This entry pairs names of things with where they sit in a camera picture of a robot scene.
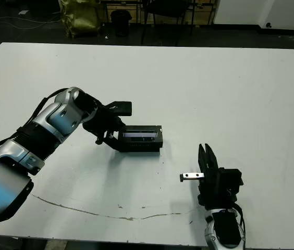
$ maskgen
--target yellow bag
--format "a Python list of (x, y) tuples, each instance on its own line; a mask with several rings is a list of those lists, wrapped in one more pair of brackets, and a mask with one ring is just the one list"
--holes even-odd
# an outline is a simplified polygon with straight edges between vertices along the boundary
[(101, 22), (97, 9), (100, 0), (59, 0), (61, 21), (66, 27), (66, 33), (73, 38), (77, 35), (97, 33)]

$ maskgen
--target cable on floor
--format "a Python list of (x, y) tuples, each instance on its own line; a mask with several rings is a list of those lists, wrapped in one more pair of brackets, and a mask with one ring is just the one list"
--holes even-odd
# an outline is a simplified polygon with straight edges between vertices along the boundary
[(16, 29), (20, 29), (20, 30), (31, 30), (31, 29), (36, 29), (36, 28), (39, 28), (45, 24), (48, 24), (48, 23), (55, 23), (55, 22), (60, 22), (60, 20), (58, 21), (53, 21), (53, 22), (46, 22), (46, 23), (42, 23), (41, 25), (38, 25), (38, 26), (35, 26), (35, 27), (18, 27), (10, 22), (5, 22), (5, 21), (0, 21), (0, 23), (5, 23), (5, 24), (9, 24), (10, 26), (13, 26), (14, 28)]
[(57, 21), (45, 21), (45, 22), (41, 22), (41, 21), (35, 21), (35, 20), (32, 20), (32, 19), (20, 18), (20, 17), (0, 17), (0, 19), (4, 19), (4, 18), (13, 18), (13, 19), (18, 19), (18, 20), (23, 20), (23, 21), (29, 21), (29, 22), (36, 22), (36, 23), (52, 23), (52, 22), (57, 22)]

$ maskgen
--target trash bin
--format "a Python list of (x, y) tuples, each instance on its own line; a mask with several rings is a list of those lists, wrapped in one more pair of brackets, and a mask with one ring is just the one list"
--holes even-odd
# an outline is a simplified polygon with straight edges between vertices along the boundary
[(127, 36), (129, 33), (128, 21), (131, 20), (131, 14), (124, 9), (114, 10), (111, 13), (111, 22), (115, 27), (116, 36)]

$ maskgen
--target table surface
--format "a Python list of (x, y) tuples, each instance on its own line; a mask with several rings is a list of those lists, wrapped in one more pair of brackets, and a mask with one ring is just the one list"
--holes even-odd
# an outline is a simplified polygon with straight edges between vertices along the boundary
[(0, 140), (42, 97), (77, 86), (103, 104), (132, 101), (126, 124), (162, 125), (160, 154), (118, 153), (80, 126), (0, 235), (206, 245), (198, 144), (242, 171), (247, 247), (294, 248), (294, 50), (0, 45)]

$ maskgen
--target wall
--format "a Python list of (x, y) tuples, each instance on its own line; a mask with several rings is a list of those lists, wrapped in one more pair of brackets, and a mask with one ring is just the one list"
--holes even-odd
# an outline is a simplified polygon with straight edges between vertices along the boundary
[(215, 24), (258, 24), (294, 30), (294, 0), (219, 0)]
[(267, 0), (219, 0), (215, 24), (258, 24)]
[(275, 0), (262, 27), (268, 22), (273, 29), (294, 30), (294, 0)]

